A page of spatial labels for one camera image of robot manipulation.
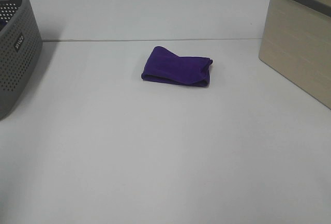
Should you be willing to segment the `purple towel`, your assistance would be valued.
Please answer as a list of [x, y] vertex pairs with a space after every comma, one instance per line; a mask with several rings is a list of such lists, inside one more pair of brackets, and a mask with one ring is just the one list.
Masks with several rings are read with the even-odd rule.
[[207, 87], [212, 63], [208, 57], [178, 56], [156, 46], [146, 61], [141, 78], [150, 82]]

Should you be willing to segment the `beige bin with grey rim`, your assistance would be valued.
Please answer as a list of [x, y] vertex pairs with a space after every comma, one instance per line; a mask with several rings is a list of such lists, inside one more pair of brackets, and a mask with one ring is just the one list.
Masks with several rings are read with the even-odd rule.
[[259, 59], [330, 107], [330, 0], [269, 0]]

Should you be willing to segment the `grey perforated plastic basket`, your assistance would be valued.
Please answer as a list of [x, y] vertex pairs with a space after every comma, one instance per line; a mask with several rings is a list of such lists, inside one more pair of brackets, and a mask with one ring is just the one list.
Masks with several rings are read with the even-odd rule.
[[1, 0], [1, 119], [17, 103], [42, 50], [41, 34], [30, 0]]

